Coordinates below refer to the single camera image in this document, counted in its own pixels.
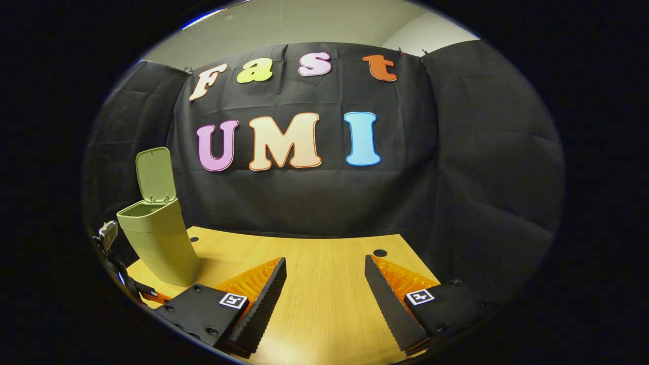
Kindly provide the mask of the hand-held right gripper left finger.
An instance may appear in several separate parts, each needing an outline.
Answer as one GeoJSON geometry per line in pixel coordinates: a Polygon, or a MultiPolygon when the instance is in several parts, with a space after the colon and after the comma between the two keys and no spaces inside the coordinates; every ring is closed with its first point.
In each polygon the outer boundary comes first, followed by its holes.
{"type": "Polygon", "coordinates": [[[266,332],[287,278],[278,257],[209,288],[193,284],[154,311],[209,347],[249,358],[266,332]]]}

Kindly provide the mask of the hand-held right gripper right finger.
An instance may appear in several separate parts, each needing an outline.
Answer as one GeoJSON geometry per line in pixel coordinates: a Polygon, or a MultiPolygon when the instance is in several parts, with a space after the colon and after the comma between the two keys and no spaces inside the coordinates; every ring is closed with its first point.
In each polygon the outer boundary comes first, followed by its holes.
{"type": "Polygon", "coordinates": [[[495,302],[461,280],[426,278],[375,255],[364,274],[392,337],[407,355],[448,346],[489,318],[495,302]]]}

